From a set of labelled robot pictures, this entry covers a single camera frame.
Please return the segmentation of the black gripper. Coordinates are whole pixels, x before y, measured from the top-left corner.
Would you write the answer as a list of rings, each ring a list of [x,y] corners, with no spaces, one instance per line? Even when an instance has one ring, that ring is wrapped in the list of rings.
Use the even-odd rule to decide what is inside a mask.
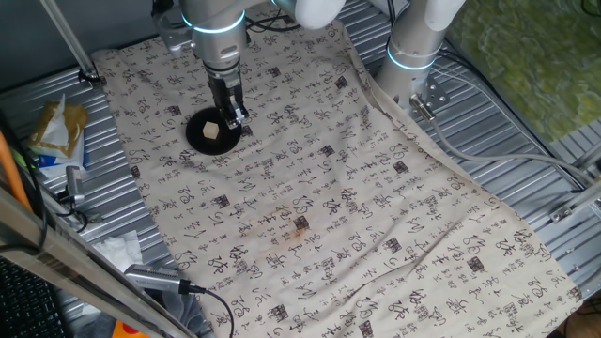
[[[215,104],[223,109],[226,126],[233,130],[245,120],[249,114],[243,105],[241,77],[239,65],[225,69],[216,69],[205,65],[208,84]]]

